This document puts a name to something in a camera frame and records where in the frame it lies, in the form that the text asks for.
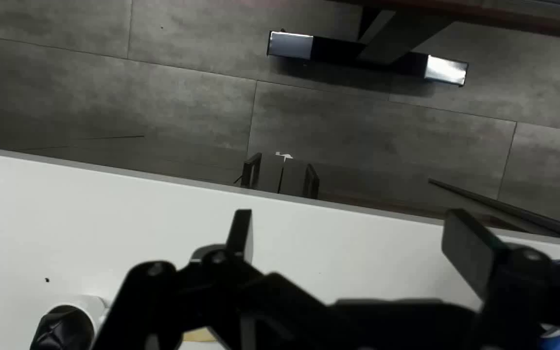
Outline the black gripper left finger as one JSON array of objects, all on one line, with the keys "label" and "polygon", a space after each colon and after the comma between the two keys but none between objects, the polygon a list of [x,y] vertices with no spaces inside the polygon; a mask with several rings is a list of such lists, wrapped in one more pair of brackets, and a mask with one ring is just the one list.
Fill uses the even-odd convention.
[{"label": "black gripper left finger", "polygon": [[252,212],[251,210],[239,208],[233,214],[225,241],[196,249],[190,260],[202,262],[206,254],[216,252],[216,251],[229,251],[247,262],[252,260]]}]

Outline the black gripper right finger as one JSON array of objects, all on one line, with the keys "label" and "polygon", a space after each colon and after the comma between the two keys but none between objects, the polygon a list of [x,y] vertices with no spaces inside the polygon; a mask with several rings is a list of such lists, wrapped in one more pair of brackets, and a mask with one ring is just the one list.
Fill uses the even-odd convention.
[{"label": "black gripper right finger", "polygon": [[548,254],[527,245],[501,241],[466,210],[445,214],[441,252],[478,297],[488,295],[490,284],[503,268],[527,272],[550,264]]}]

